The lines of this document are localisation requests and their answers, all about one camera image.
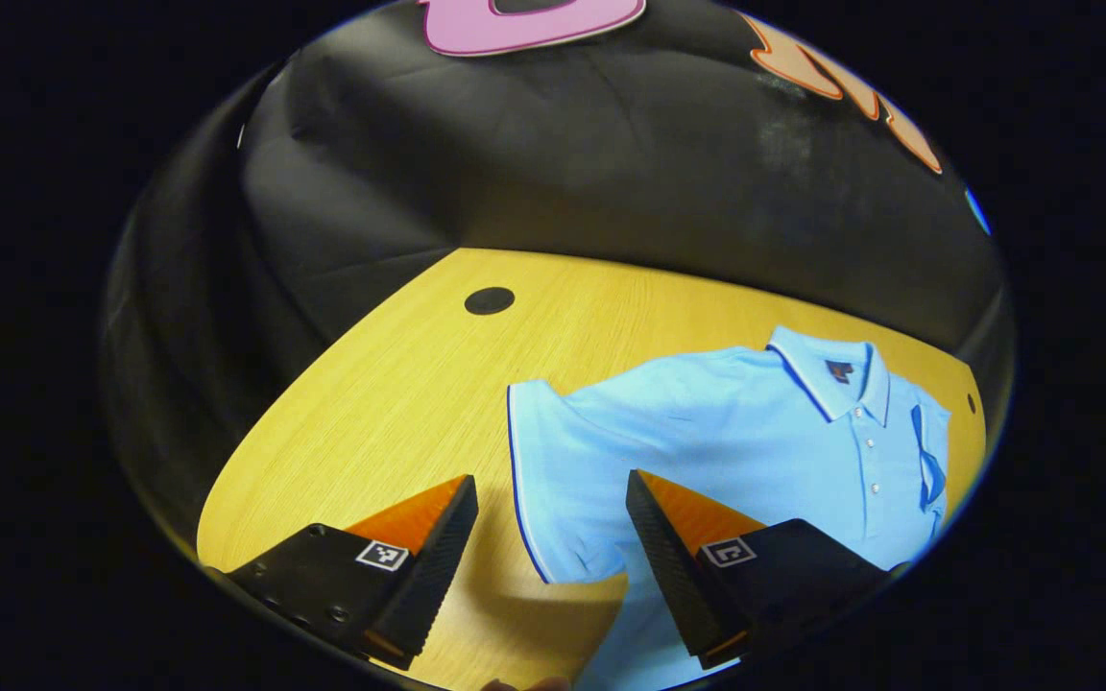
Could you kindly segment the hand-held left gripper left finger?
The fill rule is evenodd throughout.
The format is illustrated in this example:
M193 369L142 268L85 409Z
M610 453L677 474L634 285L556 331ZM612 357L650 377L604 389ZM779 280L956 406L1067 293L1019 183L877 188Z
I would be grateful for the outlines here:
M311 522L225 577L322 642L408 670L477 515L474 478L453 477L349 528Z

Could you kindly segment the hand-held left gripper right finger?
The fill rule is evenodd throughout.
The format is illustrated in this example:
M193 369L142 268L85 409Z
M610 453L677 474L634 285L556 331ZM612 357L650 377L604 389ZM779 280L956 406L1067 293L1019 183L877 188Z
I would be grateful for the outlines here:
M644 469L626 507L685 648L706 670L803 643L902 573L811 522L766 525Z

